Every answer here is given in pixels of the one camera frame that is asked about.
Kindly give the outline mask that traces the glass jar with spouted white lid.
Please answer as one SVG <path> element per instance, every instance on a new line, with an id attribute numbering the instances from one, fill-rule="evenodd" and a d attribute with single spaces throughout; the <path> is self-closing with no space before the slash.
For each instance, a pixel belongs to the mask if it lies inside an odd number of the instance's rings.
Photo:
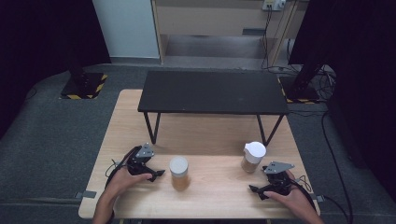
<path id="1" fill-rule="evenodd" d="M 265 154 L 266 147 L 261 142 L 254 141 L 246 143 L 244 157 L 241 161 L 242 169 L 247 173 L 254 173 Z"/>

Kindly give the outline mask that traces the dark curtain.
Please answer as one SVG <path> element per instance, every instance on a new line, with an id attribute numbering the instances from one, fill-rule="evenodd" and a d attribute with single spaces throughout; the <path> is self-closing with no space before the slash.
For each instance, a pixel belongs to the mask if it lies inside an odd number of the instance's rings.
<path id="1" fill-rule="evenodd" d="M 68 69 L 109 63 L 92 0 L 0 0 L 0 138 L 33 86 Z"/>
<path id="2" fill-rule="evenodd" d="M 335 72 L 345 149 L 396 203 L 396 0 L 309 0 L 290 61 Z"/>

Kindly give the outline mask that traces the person's right hand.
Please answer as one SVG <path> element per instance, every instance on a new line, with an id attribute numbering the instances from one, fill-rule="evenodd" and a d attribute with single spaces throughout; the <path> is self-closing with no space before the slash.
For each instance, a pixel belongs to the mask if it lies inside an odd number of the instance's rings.
<path id="1" fill-rule="evenodd" d="M 269 197 L 269 199 L 275 200 L 285 205 L 293 214 L 298 208 L 310 207 L 315 210 L 315 208 L 297 187 L 292 187 L 288 195 L 281 195 L 273 191 L 265 191 L 264 194 Z"/>

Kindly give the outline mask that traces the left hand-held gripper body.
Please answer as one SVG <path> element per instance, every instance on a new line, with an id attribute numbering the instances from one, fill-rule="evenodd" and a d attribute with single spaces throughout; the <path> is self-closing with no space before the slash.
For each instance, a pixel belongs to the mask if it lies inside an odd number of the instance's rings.
<path id="1" fill-rule="evenodd" d="M 134 147 L 127 159 L 126 166 L 131 175 L 152 174 L 154 171 L 146 163 L 154 156 L 154 151 L 148 143 Z"/>

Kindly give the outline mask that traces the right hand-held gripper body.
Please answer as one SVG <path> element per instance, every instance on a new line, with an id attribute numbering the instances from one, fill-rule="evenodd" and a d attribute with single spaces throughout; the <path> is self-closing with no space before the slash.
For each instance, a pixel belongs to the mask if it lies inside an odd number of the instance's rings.
<path id="1" fill-rule="evenodd" d="M 293 167 L 293 164 L 280 161 L 271 161 L 268 166 L 263 166 L 263 172 L 269 182 L 269 185 L 264 190 L 288 195 L 290 193 L 291 180 L 286 171 Z"/>

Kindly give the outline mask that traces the wooden cabinet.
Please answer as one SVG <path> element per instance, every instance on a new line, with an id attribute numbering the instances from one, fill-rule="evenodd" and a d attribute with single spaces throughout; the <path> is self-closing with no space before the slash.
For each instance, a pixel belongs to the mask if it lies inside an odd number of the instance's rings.
<path id="1" fill-rule="evenodd" d="M 175 35 L 257 38 L 261 58 L 275 64 L 298 0 L 281 11 L 263 11 L 263 0 L 150 0 L 160 55 Z"/>

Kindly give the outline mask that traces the white wall socket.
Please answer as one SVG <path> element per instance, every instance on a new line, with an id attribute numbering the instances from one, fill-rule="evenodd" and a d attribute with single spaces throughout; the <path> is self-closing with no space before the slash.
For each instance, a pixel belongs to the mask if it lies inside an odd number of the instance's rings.
<path id="1" fill-rule="evenodd" d="M 263 0 L 263 11 L 281 11 L 286 5 L 286 0 Z"/>

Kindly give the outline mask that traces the grey tape strip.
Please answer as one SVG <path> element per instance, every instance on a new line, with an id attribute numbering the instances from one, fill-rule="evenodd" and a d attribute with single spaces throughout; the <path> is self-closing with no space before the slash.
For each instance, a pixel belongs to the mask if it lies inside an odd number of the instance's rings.
<path id="1" fill-rule="evenodd" d="M 90 191 L 90 190 L 84 190 L 82 192 L 76 192 L 74 195 L 75 199 L 83 199 L 83 198 L 90 198 L 94 199 L 96 196 L 95 191 Z"/>

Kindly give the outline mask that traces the black shelf with metal legs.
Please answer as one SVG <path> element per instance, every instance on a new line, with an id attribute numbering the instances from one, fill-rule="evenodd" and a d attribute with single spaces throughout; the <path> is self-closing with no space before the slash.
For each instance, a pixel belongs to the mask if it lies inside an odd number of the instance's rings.
<path id="1" fill-rule="evenodd" d="M 159 124 L 149 114 L 191 113 L 276 116 L 289 114 L 277 77 L 262 73 L 150 71 L 137 110 L 144 114 L 150 141 Z"/>

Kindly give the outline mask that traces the person's left hand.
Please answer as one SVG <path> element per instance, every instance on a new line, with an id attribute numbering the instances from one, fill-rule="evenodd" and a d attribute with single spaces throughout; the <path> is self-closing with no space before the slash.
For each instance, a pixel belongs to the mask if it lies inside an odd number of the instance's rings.
<path id="1" fill-rule="evenodd" d="M 123 192 L 134 184 L 152 178 L 152 174 L 131 175 L 127 168 L 120 168 L 106 186 L 104 194 L 112 200 L 117 199 Z"/>

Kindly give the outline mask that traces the black stand with striped base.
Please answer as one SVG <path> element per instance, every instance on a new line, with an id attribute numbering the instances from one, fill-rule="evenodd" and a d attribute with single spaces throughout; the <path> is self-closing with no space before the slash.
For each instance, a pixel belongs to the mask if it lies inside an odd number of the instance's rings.
<path id="1" fill-rule="evenodd" d="M 319 65 L 304 64 L 296 77 L 278 79 L 288 103 L 316 103 L 318 101 L 318 94 L 310 82 L 319 70 Z"/>
<path id="2" fill-rule="evenodd" d="M 103 88 L 107 75 L 87 73 L 74 57 L 68 57 L 67 68 L 70 78 L 61 91 L 62 99 L 94 99 Z"/>

